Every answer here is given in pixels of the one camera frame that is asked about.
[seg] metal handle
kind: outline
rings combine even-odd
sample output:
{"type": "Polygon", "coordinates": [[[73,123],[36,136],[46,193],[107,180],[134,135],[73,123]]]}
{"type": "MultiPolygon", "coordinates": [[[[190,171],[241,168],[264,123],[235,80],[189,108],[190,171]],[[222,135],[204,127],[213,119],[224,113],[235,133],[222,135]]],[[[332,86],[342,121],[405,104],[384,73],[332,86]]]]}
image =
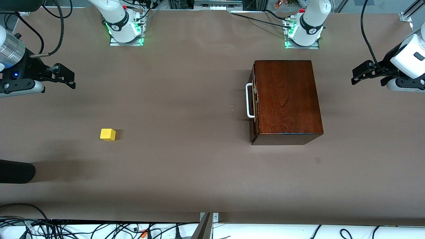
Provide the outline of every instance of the metal handle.
{"type": "Polygon", "coordinates": [[[249,113],[249,99],[248,99],[248,87],[250,87],[250,86],[252,86],[252,83],[248,83],[246,86],[245,86],[245,93],[246,93],[246,115],[248,116],[248,118],[250,118],[250,119],[254,119],[255,118],[255,115],[251,115],[250,113],[249,113]]]}

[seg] yellow block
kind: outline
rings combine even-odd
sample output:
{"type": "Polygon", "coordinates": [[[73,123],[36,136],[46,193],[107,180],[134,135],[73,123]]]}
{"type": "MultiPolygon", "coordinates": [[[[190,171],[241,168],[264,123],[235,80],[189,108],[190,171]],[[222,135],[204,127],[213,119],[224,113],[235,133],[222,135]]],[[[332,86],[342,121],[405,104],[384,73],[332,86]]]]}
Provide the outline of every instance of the yellow block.
{"type": "Polygon", "coordinates": [[[100,139],[105,141],[114,141],[115,140],[116,131],[111,128],[103,128],[100,131],[100,139]]]}

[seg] brown table surface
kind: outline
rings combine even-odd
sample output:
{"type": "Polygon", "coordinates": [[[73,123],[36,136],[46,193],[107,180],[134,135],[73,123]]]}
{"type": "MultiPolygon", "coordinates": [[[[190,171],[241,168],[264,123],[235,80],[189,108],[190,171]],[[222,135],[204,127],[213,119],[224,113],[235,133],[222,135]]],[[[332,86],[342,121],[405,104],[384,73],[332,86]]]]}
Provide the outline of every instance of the brown table surface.
{"type": "MultiPolygon", "coordinates": [[[[53,50],[60,21],[42,9],[26,19],[53,50]]],[[[160,11],[143,47],[110,47],[101,20],[75,9],[61,49],[43,58],[73,70],[75,90],[45,83],[44,94],[1,99],[0,158],[36,162],[38,173],[0,185],[1,203],[60,219],[193,221],[214,211],[228,222],[424,224],[425,95],[376,79],[351,85],[351,70],[371,58],[359,15],[329,15],[320,50],[285,49],[279,27],[226,11],[160,11]],[[251,146],[252,64],[291,59],[313,63],[324,135],[251,146]],[[100,140],[101,128],[119,140],[100,140]]],[[[366,15],[365,29],[378,59],[410,32],[395,14],[366,15]]],[[[22,23],[16,32],[39,49],[22,23]]]]}

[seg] box lid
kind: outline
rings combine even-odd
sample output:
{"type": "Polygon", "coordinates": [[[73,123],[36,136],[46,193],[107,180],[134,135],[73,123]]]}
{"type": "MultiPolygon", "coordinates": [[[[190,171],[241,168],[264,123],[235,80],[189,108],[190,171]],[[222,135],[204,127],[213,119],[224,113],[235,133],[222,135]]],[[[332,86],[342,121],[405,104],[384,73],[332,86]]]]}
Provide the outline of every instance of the box lid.
{"type": "Polygon", "coordinates": [[[261,134],[323,134],[311,61],[254,63],[261,134]]]}

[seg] wooden box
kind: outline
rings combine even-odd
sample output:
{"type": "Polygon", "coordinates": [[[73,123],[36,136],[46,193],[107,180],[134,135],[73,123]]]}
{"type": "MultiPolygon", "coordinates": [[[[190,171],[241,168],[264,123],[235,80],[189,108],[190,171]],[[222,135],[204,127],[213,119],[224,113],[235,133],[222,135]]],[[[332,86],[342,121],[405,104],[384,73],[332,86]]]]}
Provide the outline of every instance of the wooden box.
{"type": "Polygon", "coordinates": [[[304,145],[323,134],[311,61],[255,61],[246,96],[253,145],[304,145]]]}

